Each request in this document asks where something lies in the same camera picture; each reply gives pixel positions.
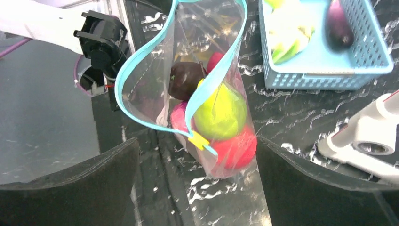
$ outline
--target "plastic bag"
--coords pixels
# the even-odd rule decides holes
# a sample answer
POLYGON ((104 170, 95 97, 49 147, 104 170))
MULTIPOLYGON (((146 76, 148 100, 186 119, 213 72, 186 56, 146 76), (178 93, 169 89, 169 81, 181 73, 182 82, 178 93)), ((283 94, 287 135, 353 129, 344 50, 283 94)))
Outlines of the plastic bag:
POLYGON ((213 178, 255 165, 256 136, 237 68, 246 19, 245 0, 174 0, 162 31, 127 60, 115 82, 126 115, 175 133, 213 178), (172 71, 178 62, 196 63, 188 102, 169 95, 183 90, 173 88, 179 79, 190 79, 172 71))

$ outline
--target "marble tabletop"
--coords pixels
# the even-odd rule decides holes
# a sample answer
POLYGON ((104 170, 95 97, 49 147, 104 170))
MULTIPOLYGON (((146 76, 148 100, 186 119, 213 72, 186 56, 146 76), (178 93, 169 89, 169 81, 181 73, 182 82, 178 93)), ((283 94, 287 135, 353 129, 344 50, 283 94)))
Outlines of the marble tabletop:
MULTIPOLYGON (((397 62, 399 0, 373 0, 372 2, 389 51, 397 62)), ((358 178, 370 179, 370 175, 366 173, 331 161, 327 162, 314 150, 315 143, 344 125, 352 115, 380 95, 399 89, 398 68, 395 67, 391 74, 373 80, 357 91, 266 89, 258 0, 247 0, 247 6, 248 18, 241 45, 239 69, 246 87, 257 135, 315 164, 323 164, 358 178)), ((164 20, 165 17, 160 13, 144 16, 142 24, 145 34, 153 37, 162 29, 164 20)), ((181 147, 172 134, 159 133, 158 137, 159 145, 155 149, 162 153, 165 167, 177 174, 173 180, 179 180, 183 186, 181 191, 186 193, 186 197, 176 198, 178 196, 176 192, 175 195, 173 191, 169 192, 172 195, 167 198, 174 199, 176 204, 176 207, 169 212, 170 216, 175 215, 176 210, 179 210, 181 218, 192 217, 196 226, 271 225, 258 171, 244 172, 243 175, 231 179, 207 178, 202 166, 181 147)), ((148 160, 143 160, 141 165, 145 165, 146 161, 148 160)), ((162 178, 165 174, 168 173, 159 173, 158 177, 162 178)), ((138 225, 150 225, 151 221, 145 219, 147 214, 140 208, 142 206, 140 196, 146 194, 145 190, 148 190, 147 194, 150 195, 160 193, 162 188, 155 184, 152 190, 141 186, 132 193, 132 197, 135 197, 134 204, 138 207, 136 212, 136 217, 140 218, 138 225)), ((173 222, 171 225, 190 225, 176 223, 179 222, 176 218, 173 222)))

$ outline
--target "dark brown fruit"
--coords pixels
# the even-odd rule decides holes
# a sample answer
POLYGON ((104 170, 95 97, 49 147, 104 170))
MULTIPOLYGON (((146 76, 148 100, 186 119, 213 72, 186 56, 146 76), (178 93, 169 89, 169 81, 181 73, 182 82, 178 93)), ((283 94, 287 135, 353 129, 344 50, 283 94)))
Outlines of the dark brown fruit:
POLYGON ((201 79, 207 76, 202 62, 178 62, 172 66, 169 80, 169 95, 188 101, 201 79))

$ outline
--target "red fruit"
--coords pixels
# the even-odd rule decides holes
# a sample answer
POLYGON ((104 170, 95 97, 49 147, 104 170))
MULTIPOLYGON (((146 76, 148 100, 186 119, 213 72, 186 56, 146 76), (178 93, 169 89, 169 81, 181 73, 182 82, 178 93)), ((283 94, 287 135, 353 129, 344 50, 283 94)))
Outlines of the red fruit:
POLYGON ((174 107, 170 115, 170 123, 172 124, 172 128, 188 132, 185 121, 186 107, 187 101, 182 101, 174 107))
POLYGON ((218 153, 217 165, 225 169, 239 169, 247 166, 255 157, 256 135, 250 126, 244 126, 241 133, 225 141, 215 141, 211 147, 218 153))
POLYGON ((216 67, 216 64, 223 58, 224 54, 221 52, 214 52, 208 61, 207 72, 211 71, 216 67))

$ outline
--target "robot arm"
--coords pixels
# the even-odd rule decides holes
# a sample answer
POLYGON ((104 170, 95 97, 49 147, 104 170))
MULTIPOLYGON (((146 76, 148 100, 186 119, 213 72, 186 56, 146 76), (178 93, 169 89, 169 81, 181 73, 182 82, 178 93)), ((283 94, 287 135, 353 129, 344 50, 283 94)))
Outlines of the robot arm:
POLYGON ((74 9, 61 9, 32 0, 0 0, 0 31, 41 40, 83 54, 79 38, 86 18, 74 9))

